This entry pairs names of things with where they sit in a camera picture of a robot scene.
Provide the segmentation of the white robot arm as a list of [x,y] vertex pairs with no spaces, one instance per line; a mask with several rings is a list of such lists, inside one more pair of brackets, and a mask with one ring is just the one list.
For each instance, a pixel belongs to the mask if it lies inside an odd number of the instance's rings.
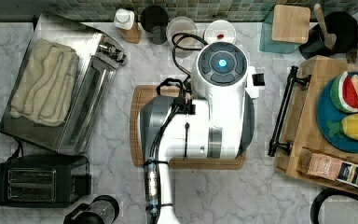
[[247,92],[248,74],[242,49],[215,42],[197,55],[188,91],[178,79],[176,96],[160,93],[140,110],[137,138],[144,156],[147,224],[179,224],[171,160],[234,160],[250,145],[255,108]]

